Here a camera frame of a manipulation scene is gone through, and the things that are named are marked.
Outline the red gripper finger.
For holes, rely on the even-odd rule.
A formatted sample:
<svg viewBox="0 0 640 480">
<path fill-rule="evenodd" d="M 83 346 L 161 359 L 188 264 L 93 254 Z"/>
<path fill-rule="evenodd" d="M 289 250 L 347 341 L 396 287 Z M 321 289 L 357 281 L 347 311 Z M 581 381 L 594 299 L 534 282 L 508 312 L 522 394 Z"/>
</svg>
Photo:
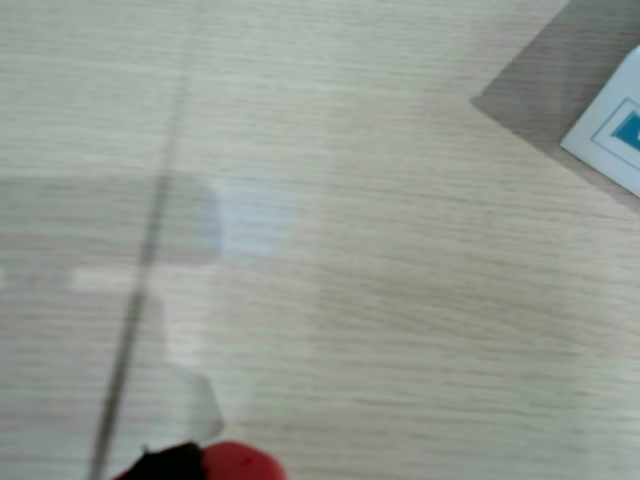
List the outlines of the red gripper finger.
<svg viewBox="0 0 640 480">
<path fill-rule="evenodd" d="M 194 442 L 145 450 L 121 480 L 286 480 L 282 465 L 252 446 L 224 441 L 201 447 Z"/>
</svg>

